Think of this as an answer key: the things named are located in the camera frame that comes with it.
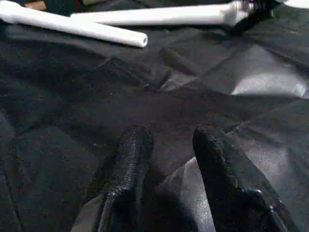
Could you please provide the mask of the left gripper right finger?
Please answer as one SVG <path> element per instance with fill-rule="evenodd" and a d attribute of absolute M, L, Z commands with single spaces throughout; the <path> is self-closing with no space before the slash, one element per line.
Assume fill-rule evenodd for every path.
<path fill-rule="evenodd" d="M 198 126 L 193 149 L 218 232 L 288 232 L 289 213 L 266 177 L 227 135 Z"/>

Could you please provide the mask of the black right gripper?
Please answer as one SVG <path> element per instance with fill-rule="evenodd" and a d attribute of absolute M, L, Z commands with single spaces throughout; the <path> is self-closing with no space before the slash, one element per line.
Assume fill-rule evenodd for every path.
<path fill-rule="evenodd" d="M 240 20 L 229 29 L 229 34 L 243 34 L 263 20 L 274 17 L 273 9 L 277 6 L 276 0 L 248 0 L 247 11 L 254 12 Z"/>

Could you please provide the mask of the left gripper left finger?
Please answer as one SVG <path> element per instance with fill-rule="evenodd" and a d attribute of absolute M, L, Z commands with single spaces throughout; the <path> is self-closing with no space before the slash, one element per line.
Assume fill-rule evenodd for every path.
<path fill-rule="evenodd" d="M 74 232 L 141 232 L 143 184 L 154 149 L 145 125 L 122 133 L 113 169 L 95 198 L 81 209 Z"/>

